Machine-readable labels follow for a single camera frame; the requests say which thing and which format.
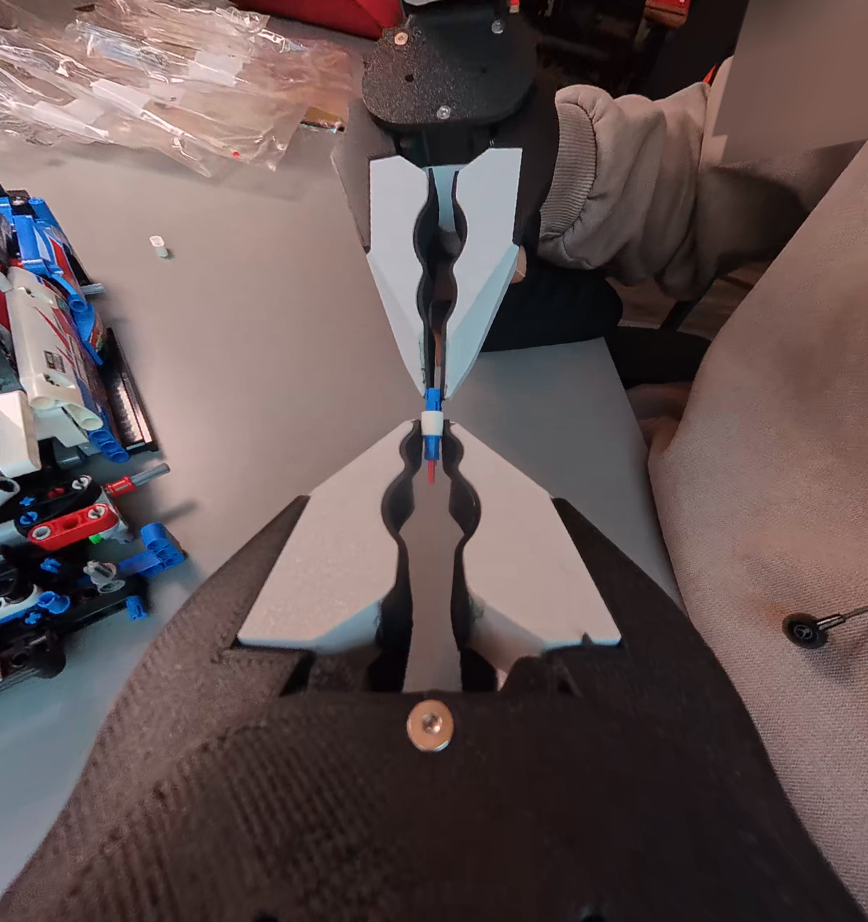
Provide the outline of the white brick beam with pins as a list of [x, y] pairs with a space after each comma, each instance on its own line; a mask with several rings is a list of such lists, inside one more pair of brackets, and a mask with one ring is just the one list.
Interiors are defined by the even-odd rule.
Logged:
[[425, 392], [425, 405], [420, 416], [420, 431], [423, 439], [424, 460], [427, 464], [428, 484], [432, 485], [437, 478], [444, 432], [442, 392], [439, 387], [429, 387]]

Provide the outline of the person's right forearm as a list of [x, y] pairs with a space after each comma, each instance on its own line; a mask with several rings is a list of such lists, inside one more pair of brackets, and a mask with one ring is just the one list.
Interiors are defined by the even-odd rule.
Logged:
[[658, 100], [557, 91], [543, 259], [627, 286], [654, 281], [682, 301], [785, 248], [864, 141], [729, 164], [714, 126], [733, 60]]

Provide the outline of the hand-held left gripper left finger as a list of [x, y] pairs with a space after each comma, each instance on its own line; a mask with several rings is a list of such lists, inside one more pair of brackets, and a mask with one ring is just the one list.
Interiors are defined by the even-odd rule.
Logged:
[[239, 650], [353, 667], [401, 691], [414, 627], [403, 528], [416, 509], [416, 422], [317, 486], [236, 634]]

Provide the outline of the brick-built toy race car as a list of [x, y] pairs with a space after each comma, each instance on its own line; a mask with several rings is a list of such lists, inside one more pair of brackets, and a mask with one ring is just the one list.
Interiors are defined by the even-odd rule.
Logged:
[[101, 620], [145, 619], [151, 580], [186, 560], [121, 509], [166, 464], [96, 476], [158, 450], [104, 292], [48, 203], [0, 184], [0, 689], [59, 675]]

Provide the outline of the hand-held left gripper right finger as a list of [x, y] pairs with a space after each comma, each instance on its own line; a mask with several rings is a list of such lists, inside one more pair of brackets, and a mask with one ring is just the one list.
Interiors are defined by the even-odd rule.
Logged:
[[462, 688], [496, 688], [520, 660], [578, 646], [613, 648], [620, 629], [558, 502], [462, 425], [448, 422], [449, 512], [462, 531], [451, 626]]

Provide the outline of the grey desk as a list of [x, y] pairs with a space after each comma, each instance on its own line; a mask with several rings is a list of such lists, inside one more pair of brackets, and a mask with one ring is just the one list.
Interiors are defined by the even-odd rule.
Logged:
[[[204, 179], [156, 152], [0, 135], [0, 182], [44, 198], [92, 278], [171, 467], [128, 498], [189, 560], [151, 615], [71, 638], [52, 679], [0, 691], [0, 895], [46, 835], [149, 643], [295, 496], [416, 417], [330, 154], [305, 130], [277, 171]], [[172, 257], [158, 258], [159, 235]]]

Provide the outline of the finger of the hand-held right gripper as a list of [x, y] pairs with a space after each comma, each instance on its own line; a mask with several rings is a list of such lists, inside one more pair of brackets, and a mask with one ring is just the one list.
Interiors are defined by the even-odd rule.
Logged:
[[419, 221], [428, 210], [428, 174], [401, 157], [369, 165], [370, 248], [367, 261], [398, 351], [420, 394], [428, 388], [425, 324], [418, 306], [424, 265]]
[[456, 301], [444, 331], [443, 396], [451, 399], [478, 358], [519, 259], [513, 233], [522, 149], [491, 147], [460, 167], [436, 166], [440, 204], [454, 180], [454, 209], [465, 220], [465, 239], [452, 267]]

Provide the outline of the pile of clear plastic bags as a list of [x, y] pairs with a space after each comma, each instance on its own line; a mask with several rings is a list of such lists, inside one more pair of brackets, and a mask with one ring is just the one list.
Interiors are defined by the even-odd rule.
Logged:
[[297, 129], [346, 129], [357, 66], [230, 2], [0, 2], [0, 133], [155, 150], [199, 175], [276, 170]]

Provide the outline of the red felt bag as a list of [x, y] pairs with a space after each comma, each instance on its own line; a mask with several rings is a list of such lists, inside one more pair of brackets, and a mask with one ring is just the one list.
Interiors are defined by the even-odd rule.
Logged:
[[235, 6], [369, 40], [399, 26], [399, 1], [233, 1]]

